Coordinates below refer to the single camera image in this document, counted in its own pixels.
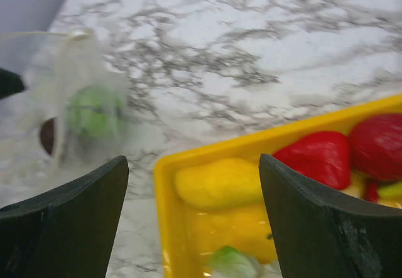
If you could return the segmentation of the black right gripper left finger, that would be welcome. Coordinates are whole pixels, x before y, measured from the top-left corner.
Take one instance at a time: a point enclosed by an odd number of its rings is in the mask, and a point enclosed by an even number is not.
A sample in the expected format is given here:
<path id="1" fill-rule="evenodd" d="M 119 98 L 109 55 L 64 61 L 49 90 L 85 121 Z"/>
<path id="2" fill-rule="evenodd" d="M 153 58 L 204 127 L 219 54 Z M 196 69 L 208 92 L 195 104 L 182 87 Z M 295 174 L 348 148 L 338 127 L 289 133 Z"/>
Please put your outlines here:
<path id="1" fill-rule="evenodd" d="M 129 168 L 118 156 L 1 208 L 1 277 L 105 277 Z"/>

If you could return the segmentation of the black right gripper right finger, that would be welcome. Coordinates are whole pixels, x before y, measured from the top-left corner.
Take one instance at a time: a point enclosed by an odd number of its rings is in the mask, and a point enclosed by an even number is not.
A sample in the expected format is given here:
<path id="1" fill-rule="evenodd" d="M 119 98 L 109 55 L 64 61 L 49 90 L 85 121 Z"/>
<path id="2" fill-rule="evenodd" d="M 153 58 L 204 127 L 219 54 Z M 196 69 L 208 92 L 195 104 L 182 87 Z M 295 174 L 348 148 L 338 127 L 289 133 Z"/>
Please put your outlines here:
<path id="1" fill-rule="evenodd" d="M 283 277 L 401 277 L 401 210 L 346 195 L 263 154 L 259 175 Z"/>

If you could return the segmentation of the red toy apple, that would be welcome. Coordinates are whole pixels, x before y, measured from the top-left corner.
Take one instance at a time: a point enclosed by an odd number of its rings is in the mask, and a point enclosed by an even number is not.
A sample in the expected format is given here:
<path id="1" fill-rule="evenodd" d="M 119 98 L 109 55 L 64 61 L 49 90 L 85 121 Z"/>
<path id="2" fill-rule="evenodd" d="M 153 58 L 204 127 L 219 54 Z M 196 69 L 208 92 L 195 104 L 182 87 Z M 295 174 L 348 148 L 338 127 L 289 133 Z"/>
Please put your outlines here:
<path id="1" fill-rule="evenodd" d="M 401 114 L 375 115 L 349 132 L 352 166 L 379 181 L 401 179 Z"/>

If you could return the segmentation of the clear dotted zip top bag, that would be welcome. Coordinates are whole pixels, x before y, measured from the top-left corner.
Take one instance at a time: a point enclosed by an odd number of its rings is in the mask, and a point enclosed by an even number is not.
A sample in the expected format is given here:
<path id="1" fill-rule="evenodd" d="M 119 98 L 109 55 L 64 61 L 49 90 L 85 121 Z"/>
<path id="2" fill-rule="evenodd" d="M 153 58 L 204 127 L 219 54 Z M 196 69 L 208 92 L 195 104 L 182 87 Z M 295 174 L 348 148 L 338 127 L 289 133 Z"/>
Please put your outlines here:
<path id="1" fill-rule="evenodd" d="M 25 85 L 25 91 L 1 100 L 3 179 L 42 178 L 57 172 L 84 174 L 122 154 L 128 133 L 126 79 L 105 64 L 93 30 L 3 34 L 1 66 L 19 73 Z M 123 134 L 98 139 L 69 130 L 68 101 L 80 89 L 94 85 L 122 98 Z M 39 131 L 52 117 L 57 121 L 57 134 L 49 156 L 40 144 Z"/>

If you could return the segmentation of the dark purple toy plum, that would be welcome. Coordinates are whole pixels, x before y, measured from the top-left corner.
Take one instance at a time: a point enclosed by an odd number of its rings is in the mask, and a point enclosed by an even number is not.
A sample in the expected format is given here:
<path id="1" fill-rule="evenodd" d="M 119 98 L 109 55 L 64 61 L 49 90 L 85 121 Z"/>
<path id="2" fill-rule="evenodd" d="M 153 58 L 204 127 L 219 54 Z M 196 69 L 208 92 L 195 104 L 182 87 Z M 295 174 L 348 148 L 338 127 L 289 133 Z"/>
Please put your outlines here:
<path id="1" fill-rule="evenodd" d="M 51 156 L 55 146 L 57 134 L 57 121 L 55 117 L 49 118 L 41 124 L 39 140 L 44 151 Z"/>

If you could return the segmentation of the green toy watermelon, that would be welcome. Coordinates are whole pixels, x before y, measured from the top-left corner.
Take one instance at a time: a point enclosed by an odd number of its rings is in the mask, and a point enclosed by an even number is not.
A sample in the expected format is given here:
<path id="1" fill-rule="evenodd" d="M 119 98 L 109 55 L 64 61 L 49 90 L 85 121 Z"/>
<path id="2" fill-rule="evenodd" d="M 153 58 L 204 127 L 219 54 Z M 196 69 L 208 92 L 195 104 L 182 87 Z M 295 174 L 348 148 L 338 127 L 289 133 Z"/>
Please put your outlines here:
<path id="1" fill-rule="evenodd" d="M 124 102 L 101 86 L 89 86 L 74 93 L 67 104 L 67 126 L 77 136 L 107 139 L 126 129 Z"/>

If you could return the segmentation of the yellow plastic tray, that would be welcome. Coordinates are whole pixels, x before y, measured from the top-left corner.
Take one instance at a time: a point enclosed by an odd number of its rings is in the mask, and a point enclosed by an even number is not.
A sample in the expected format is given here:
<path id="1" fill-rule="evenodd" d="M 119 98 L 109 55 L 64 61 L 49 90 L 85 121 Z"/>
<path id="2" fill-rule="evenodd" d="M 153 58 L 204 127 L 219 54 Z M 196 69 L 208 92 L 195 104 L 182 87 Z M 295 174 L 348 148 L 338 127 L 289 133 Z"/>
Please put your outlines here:
<path id="1" fill-rule="evenodd" d="M 165 277 L 401 276 L 401 96 L 161 158 Z"/>

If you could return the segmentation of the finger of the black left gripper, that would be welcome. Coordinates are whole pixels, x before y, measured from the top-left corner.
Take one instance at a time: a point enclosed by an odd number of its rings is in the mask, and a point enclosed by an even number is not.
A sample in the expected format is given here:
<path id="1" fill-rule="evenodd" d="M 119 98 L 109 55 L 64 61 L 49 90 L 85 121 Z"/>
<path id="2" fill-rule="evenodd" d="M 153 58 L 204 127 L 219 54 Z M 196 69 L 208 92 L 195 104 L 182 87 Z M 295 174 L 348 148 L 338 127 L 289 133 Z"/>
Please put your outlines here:
<path id="1" fill-rule="evenodd" d="M 25 91 L 21 77 L 9 70 L 0 68 L 0 99 Z"/>

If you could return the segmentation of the red toy chili pepper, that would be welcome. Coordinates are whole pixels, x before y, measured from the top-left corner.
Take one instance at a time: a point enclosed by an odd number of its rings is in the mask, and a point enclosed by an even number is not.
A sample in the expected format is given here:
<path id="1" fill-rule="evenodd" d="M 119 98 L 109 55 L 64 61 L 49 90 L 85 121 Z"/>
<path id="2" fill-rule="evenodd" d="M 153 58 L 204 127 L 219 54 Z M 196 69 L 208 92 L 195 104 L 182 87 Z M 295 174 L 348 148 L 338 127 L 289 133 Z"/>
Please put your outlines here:
<path id="1" fill-rule="evenodd" d="M 364 200 L 371 203 L 377 203 L 379 199 L 378 184 L 376 181 L 368 181 L 364 192 Z"/>

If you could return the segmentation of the red toy bell pepper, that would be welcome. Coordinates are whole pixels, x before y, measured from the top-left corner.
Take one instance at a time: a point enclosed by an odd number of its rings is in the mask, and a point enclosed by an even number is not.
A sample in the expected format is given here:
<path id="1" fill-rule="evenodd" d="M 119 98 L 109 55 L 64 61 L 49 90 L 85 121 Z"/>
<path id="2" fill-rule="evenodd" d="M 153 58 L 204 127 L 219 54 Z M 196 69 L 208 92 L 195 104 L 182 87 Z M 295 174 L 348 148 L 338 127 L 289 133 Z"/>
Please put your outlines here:
<path id="1" fill-rule="evenodd" d="M 309 134 L 273 154 L 291 169 L 335 190 L 349 187 L 350 159 L 347 137 L 335 131 Z"/>

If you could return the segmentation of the yellow toy mango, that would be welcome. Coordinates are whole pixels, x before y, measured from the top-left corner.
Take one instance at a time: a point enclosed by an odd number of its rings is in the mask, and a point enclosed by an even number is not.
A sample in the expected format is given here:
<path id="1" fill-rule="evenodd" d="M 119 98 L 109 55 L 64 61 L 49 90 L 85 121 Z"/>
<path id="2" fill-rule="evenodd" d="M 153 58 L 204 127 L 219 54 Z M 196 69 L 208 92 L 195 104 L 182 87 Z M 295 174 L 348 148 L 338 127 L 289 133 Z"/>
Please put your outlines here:
<path id="1" fill-rule="evenodd" d="M 241 158 L 181 169 L 175 174 L 175 189 L 185 203 L 202 211 L 263 201 L 258 166 Z"/>

